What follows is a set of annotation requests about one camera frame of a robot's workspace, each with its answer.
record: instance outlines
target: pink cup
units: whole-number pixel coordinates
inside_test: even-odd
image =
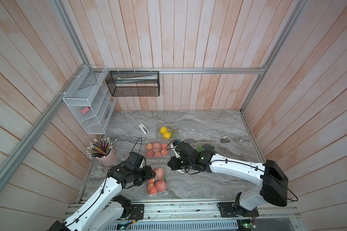
[[[114,150],[112,149],[108,155],[101,158],[97,157],[97,159],[105,166],[111,166],[116,161],[117,157],[114,153]]]

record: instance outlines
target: metal profile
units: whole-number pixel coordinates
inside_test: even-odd
[[[250,101],[252,100],[255,92],[257,91],[257,89],[261,85],[264,77],[267,75],[268,70],[272,66],[275,59],[277,58],[277,55],[280,53],[286,40],[288,39],[289,35],[291,34],[291,31],[295,27],[296,22],[298,21],[298,19],[302,15],[303,11],[305,10],[305,8],[309,2],[310,2],[310,0],[299,0],[298,3],[296,4],[296,7],[294,8],[293,13],[289,17],[285,28],[283,29],[279,39],[277,40],[276,45],[275,45],[274,49],[272,50],[271,55],[268,57],[268,59],[266,61],[266,64],[264,66],[264,72],[261,73],[261,75],[257,78],[257,80],[255,81],[249,94],[246,97],[244,104],[243,104],[242,108],[240,109],[242,112],[244,112],[247,109],[247,107],[248,107]]]
[[[63,105],[63,92],[67,91],[77,77],[74,76],[67,85],[61,90],[61,92],[53,99],[48,108],[42,113],[36,123],[26,133],[24,138],[14,148],[14,150],[6,158],[5,162],[0,167],[0,193],[9,182],[10,178],[14,175],[18,167],[22,164],[32,147],[38,141],[42,133],[48,127],[49,123],[58,113],[59,109]]]
[[[82,48],[82,45],[79,41],[79,37],[76,35],[76,32],[71,24],[71,21],[69,20],[69,17],[67,15],[67,12],[63,6],[63,3],[61,0],[52,0],[53,5],[59,15],[60,20],[62,21],[65,29],[68,32],[69,38],[71,39],[72,43],[74,44],[77,53],[79,54],[79,57],[81,58],[81,61],[84,65],[88,65],[90,62],[88,61],[85,51]]]
[[[159,74],[263,74],[261,68],[107,68],[107,71],[158,71]]]

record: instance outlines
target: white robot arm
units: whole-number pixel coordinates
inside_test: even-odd
[[[100,188],[86,203],[63,223],[56,221],[49,231],[99,231],[108,222],[130,215],[131,201],[124,196],[116,196],[128,183],[139,186],[155,177],[155,172],[146,166],[144,156],[130,152],[126,161],[112,167]]]
[[[267,160],[266,164],[235,160],[207,150],[198,152],[184,141],[174,141],[171,148],[176,154],[168,162],[172,170],[224,173],[256,184],[249,191],[237,194],[230,212],[232,215],[258,214],[257,206],[266,203],[281,207],[287,205],[288,178],[272,160]]]

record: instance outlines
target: gray marble surface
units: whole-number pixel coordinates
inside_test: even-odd
[[[149,133],[144,135],[138,127],[143,123]],[[236,110],[187,110],[187,111],[123,111],[113,112],[104,137],[111,137],[117,155],[117,163],[126,160],[134,143],[143,138],[141,154],[145,153],[146,139],[157,138],[157,126],[164,123],[178,123],[179,139],[193,146],[198,141],[217,142],[218,153],[233,159],[259,162],[240,114]],[[220,143],[220,137],[227,135],[231,142]],[[172,150],[165,158],[147,159],[147,165],[162,163],[166,167],[168,194],[149,196],[146,184],[123,189],[121,194],[130,200],[142,199],[235,199],[240,191],[254,186],[253,183],[221,173],[198,173],[195,175],[171,171],[167,162],[174,156]],[[110,167],[94,161],[82,200],[87,200],[103,182]]]

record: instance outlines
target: yellow lemon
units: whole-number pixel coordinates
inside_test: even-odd
[[[164,134],[167,132],[167,128],[166,127],[161,127],[161,130],[160,130],[161,134]]]
[[[171,138],[171,132],[165,132],[165,133],[163,133],[163,138],[165,138],[165,139]]]

